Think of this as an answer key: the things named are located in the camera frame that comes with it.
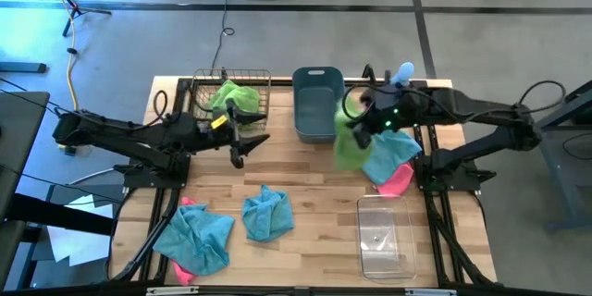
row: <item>green cloth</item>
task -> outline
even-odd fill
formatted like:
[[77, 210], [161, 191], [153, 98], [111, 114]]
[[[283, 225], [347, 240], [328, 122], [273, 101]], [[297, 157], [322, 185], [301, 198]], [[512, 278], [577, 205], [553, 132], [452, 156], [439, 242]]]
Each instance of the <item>green cloth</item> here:
[[[345, 107], [348, 114], [357, 117], [362, 112], [356, 110], [355, 103], [351, 98], [346, 99]], [[337, 112], [335, 113], [335, 132], [337, 138], [333, 144], [333, 162], [338, 170], [359, 170], [364, 162], [370, 157], [374, 147], [374, 139], [370, 146], [361, 149], [353, 137], [352, 129], [347, 127], [351, 119], [345, 115], [341, 107], [341, 101], [338, 102]]]
[[211, 108], [226, 108], [226, 101], [231, 99], [242, 111], [259, 111], [259, 92], [249, 87], [239, 87], [231, 80], [226, 80], [216, 94], [210, 98]]

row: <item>pink towel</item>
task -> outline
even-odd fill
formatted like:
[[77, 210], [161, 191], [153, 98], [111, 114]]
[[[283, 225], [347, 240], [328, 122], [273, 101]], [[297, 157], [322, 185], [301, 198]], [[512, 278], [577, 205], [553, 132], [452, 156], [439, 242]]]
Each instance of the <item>pink towel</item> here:
[[[197, 203], [187, 197], [183, 197], [181, 199], [181, 205], [191, 205], [191, 204], [197, 204]], [[173, 268], [175, 268], [175, 274], [177, 275], [177, 280], [179, 281], [181, 286], [187, 287], [193, 282], [193, 280], [195, 278], [197, 278], [197, 276], [195, 276], [191, 272], [186, 271], [183, 267], [179, 266], [179, 264], [177, 264], [176, 261], [171, 260], [171, 263], [173, 263]]]
[[409, 162], [400, 165], [382, 186], [376, 186], [378, 192], [384, 196], [400, 196], [407, 190], [413, 177], [413, 168]]

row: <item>wooden table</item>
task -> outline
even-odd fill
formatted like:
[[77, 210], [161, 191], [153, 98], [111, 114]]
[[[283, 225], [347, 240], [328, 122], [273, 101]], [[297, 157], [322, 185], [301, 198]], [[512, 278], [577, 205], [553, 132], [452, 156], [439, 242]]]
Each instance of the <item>wooden table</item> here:
[[[152, 100], [159, 90], [175, 96], [179, 77], [155, 77], [145, 121], [154, 118]], [[450, 80], [428, 80], [430, 86], [451, 86]], [[230, 265], [208, 277], [198, 277], [199, 285], [393, 287], [377, 284], [362, 276], [358, 256], [356, 201], [373, 194], [371, 182], [362, 172], [333, 169], [332, 145], [304, 144], [294, 130], [291, 87], [272, 87], [264, 144], [245, 158], [243, 169], [235, 169], [227, 149], [198, 153], [191, 160], [190, 177], [181, 196], [208, 204], [213, 213], [235, 218], [227, 244]], [[442, 148], [464, 143], [460, 125], [438, 126]], [[296, 227], [270, 243], [247, 240], [241, 219], [246, 197], [260, 191], [260, 184], [289, 194]], [[401, 286], [437, 285], [434, 258], [427, 227], [423, 194], [412, 184], [404, 194], [412, 221], [417, 253], [417, 277]], [[154, 201], [153, 189], [137, 190], [123, 207], [113, 242], [112, 275], [118, 273], [144, 241]], [[451, 192], [450, 206], [459, 243], [483, 274], [495, 280], [487, 232], [474, 197]], [[449, 277], [450, 253], [443, 246]], [[153, 255], [151, 275], [159, 254]], [[168, 266], [167, 284], [178, 284]]]

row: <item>concrete floor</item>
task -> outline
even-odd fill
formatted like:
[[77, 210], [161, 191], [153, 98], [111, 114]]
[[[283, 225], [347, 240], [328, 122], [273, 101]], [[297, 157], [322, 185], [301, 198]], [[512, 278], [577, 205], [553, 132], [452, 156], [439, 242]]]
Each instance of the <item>concrete floor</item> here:
[[[97, 0], [144, 3], [222, 4], [224, 0]], [[592, 0], [422, 0], [424, 6], [592, 6]], [[230, 0], [231, 4], [269, 3]], [[410, 6], [412, 0], [275, 0], [275, 4]], [[209, 68], [217, 47], [221, 12], [116, 11], [77, 19], [74, 85], [80, 105], [109, 117], [141, 121], [153, 76], [191, 75]], [[513, 103], [533, 82], [560, 80], [568, 91], [590, 79], [591, 16], [425, 16], [438, 78], [475, 98]], [[65, 72], [70, 39], [60, 36], [66, 14], [52, 9], [0, 9], [0, 59], [43, 61], [45, 74], [4, 73], [30, 90], [49, 91], [71, 107]], [[424, 62], [413, 13], [229, 12], [236, 34], [225, 38], [218, 65], [268, 68], [286, 75], [300, 67], [334, 66], [359, 77], [366, 63], [378, 72], [413, 61], [424, 78]], [[526, 101], [543, 105], [555, 91], [541, 89]], [[67, 157], [46, 115], [25, 168], [54, 181], [71, 181], [122, 163], [100, 149]], [[467, 140], [492, 129], [465, 127]], [[478, 165], [498, 171], [484, 185], [488, 235], [499, 281], [514, 287], [588, 294], [592, 252], [589, 229], [547, 234], [542, 224], [561, 219], [558, 192], [540, 152], [501, 152]], [[532, 171], [524, 172], [530, 167]], [[44, 197], [46, 187], [23, 179], [20, 192]]]

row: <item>blue cloth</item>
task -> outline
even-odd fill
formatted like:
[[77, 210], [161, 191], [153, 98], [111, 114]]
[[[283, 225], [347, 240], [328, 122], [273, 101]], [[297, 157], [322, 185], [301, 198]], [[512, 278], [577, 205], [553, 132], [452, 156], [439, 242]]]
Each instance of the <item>blue cloth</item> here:
[[409, 85], [409, 79], [413, 76], [415, 67], [412, 63], [406, 62], [399, 67], [399, 71], [390, 79], [391, 84], [400, 83], [402, 86]]
[[376, 185], [389, 180], [401, 164], [421, 152], [421, 147], [404, 132], [385, 130], [373, 137], [374, 149], [362, 170]]
[[179, 207], [153, 247], [196, 276], [214, 274], [229, 263], [224, 248], [234, 218], [209, 213], [206, 207]]
[[249, 240], [273, 241], [294, 228], [288, 195], [261, 185], [261, 194], [244, 200], [242, 221]]

